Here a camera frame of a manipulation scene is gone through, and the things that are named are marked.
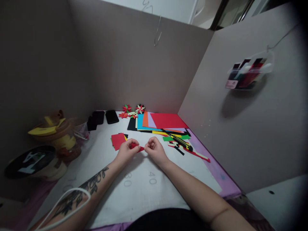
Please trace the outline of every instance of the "purple desk surface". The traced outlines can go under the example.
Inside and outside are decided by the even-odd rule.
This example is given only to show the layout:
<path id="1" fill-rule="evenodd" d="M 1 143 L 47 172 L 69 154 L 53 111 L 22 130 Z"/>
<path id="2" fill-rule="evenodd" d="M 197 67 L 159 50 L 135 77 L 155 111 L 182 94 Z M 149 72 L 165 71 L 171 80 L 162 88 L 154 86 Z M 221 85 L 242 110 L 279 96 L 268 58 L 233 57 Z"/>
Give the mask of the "purple desk surface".
<path id="1" fill-rule="evenodd" d="M 229 177 L 229 175 L 223 170 L 219 163 L 213 158 L 210 152 L 203 146 L 203 144 L 198 140 L 198 138 L 192 133 L 190 129 L 188 131 L 191 134 L 190 143 L 195 148 L 197 153 L 200 153 L 211 160 L 211 163 L 202 160 L 208 167 L 209 171 L 212 173 L 213 177 L 216 179 L 220 185 L 222 191 L 219 195 L 225 199 L 239 196 L 241 190 Z M 31 220 L 39 210 L 40 206 L 50 193 L 51 189 L 55 186 L 56 182 L 42 182 L 41 186 L 33 193 L 30 201 L 23 208 L 18 222 L 15 222 L 10 228 L 12 230 L 25 230 L 30 224 Z M 92 229 L 93 231 L 123 231 L 132 222 L 114 224 L 109 226 L 104 226 L 100 228 Z"/>

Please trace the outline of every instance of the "paper star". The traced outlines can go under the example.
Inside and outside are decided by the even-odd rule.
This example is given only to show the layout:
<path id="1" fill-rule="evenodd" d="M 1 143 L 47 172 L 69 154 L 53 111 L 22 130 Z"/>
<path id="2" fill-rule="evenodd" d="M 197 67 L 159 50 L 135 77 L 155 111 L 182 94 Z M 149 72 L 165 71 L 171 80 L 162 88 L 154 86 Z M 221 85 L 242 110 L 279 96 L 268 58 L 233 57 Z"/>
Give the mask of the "paper star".
<path id="1" fill-rule="evenodd" d="M 122 111 L 124 111 L 124 112 L 130 112 L 131 109 L 132 109 L 131 106 L 125 104 L 125 106 L 123 107 L 123 110 L 122 110 Z"/>
<path id="2" fill-rule="evenodd" d="M 143 107 L 143 105 L 137 105 L 136 107 L 136 112 L 138 112 L 138 114 L 142 114 L 142 112 L 144 112 L 145 107 Z"/>
<path id="3" fill-rule="evenodd" d="M 132 116 L 131 116 L 131 118 L 136 119 L 136 118 L 138 118 L 138 116 L 136 116 L 136 115 L 132 115 Z"/>
<path id="4" fill-rule="evenodd" d="M 119 117 L 121 117 L 122 119 L 123 119 L 123 118 L 127 118 L 127 117 L 128 117 L 128 114 L 122 112 L 121 114 L 119 114 Z"/>

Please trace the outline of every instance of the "hand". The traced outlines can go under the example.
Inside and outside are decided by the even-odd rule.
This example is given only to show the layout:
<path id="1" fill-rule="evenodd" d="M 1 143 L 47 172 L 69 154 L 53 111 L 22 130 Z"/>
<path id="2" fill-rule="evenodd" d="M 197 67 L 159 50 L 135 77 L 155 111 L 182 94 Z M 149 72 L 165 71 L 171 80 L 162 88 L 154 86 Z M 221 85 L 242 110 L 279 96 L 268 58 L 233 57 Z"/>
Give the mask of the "hand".
<path id="1" fill-rule="evenodd" d="M 138 146 L 131 149 L 131 144 L 135 143 Z M 126 165 L 133 157 L 134 155 L 139 152 L 140 146 L 138 141 L 134 139 L 129 139 L 121 144 L 119 152 L 115 158 L 116 161 L 118 161 L 122 165 Z"/>
<path id="2" fill-rule="evenodd" d="M 144 146 L 144 150 L 150 155 L 150 157 L 159 167 L 162 167 L 164 164 L 167 164 L 170 161 L 165 153 L 163 146 L 156 137 L 149 139 L 148 143 Z"/>

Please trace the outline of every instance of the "smartphone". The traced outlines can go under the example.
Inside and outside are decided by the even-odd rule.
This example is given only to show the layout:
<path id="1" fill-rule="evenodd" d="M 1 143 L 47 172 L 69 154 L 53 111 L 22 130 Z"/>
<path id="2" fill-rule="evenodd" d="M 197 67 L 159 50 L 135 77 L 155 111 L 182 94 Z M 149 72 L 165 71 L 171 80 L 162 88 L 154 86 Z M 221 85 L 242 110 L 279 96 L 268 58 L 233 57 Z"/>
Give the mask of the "smartphone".
<path id="1" fill-rule="evenodd" d="M 115 112 L 115 110 L 110 110 L 106 112 L 106 119 L 108 124 L 114 124 L 119 122 L 119 118 Z"/>

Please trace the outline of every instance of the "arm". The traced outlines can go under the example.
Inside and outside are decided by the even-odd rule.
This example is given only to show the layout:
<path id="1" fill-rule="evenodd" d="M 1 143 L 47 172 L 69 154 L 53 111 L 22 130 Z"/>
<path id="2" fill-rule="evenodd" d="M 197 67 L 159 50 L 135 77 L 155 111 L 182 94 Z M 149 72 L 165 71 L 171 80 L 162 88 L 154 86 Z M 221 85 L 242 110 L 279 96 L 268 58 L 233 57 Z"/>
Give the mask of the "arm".
<path id="1" fill-rule="evenodd" d="M 254 228 L 210 187 L 170 161 L 156 137 L 144 150 L 165 172 L 187 204 L 215 231 L 251 230 Z"/>
<path id="2" fill-rule="evenodd" d="M 130 149 L 131 143 L 135 143 L 138 146 Z M 116 158 L 108 164 L 105 168 L 100 170 L 97 174 L 83 183 L 80 188 L 87 190 L 91 199 L 87 205 L 85 205 L 80 211 L 74 214 L 67 221 L 63 222 L 53 230 L 82 230 L 86 225 L 88 219 L 91 217 L 93 211 L 95 210 L 97 204 L 104 196 L 105 192 L 117 177 L 117 175 L 123 170 L 127 163 L 133 158 L 140 149 L 139 143 L 134 139 L 129 139 L 124 142 L 116 156 Z M 86 200 L 87 196 L 81 191 L 74 191 L 64 198 L 59 205 L 50 214 L 50 218 L 40 227 L 49 226 L 55 223 L 66 215 L 70 214 L 77 207 L 80 207 Z M 36 229 L 40 223 L 45 219 L 45 216 L 40 219 L 31 230 Z"/>

